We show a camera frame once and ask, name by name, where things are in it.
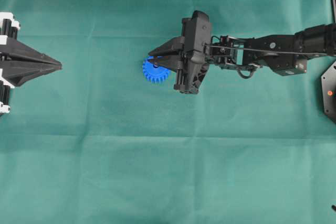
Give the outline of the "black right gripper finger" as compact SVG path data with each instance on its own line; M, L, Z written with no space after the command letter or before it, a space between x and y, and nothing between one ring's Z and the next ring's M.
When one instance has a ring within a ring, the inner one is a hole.
M184 63L179 55L167 55L162 57L153 57L149 60L151 64L164 67L171 71L178 71L184 68Z
M159 57L170 54L177 54L184 48L184 36L178 36L170 39L159 47L153 49L148 53L149 56Z

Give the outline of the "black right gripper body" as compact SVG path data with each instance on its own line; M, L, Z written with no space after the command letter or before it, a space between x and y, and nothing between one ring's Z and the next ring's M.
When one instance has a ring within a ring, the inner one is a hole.
M198 94L209 69L206 45L211 42L212 24L209 16L194 11L191 18L183 19L184 47L179 52L174 89L183 94Z

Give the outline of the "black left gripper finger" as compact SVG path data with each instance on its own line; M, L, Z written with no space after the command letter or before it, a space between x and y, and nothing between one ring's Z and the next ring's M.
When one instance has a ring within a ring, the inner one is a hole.
M52 65L61 64L61 62L49 57L48 55L39 53L26 44L10 37L1 37L1 53L6 54L11 58L23 61L40 62Z
M61 69L61 62L51 58L1 60L1 86L20 87L29 80Z

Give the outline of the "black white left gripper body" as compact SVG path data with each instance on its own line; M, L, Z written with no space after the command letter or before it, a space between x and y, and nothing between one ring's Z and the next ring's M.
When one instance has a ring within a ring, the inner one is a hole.
M16 39L19 30L20 23L15 20L14 14L1 12L1 46L7 45L8 38ZM9 96L14 86L4 78L3 74L4 67L1 67L1 114L8 114L10 112Z

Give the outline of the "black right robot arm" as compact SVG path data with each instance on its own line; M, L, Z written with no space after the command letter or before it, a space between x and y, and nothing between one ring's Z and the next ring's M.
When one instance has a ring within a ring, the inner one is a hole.
M281 76L303 74L308 60L335 56L334 23L293 35L213 39L209 16L196 10L192 17L182 19L182 34L150 51L148 61L176 73L175 90L198 94L210 65L249 79L262 67Z

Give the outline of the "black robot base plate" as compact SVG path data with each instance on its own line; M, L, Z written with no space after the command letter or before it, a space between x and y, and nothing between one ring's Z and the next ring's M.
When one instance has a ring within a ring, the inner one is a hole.
M325 115L335 123L335 62L322 74L321 87Z

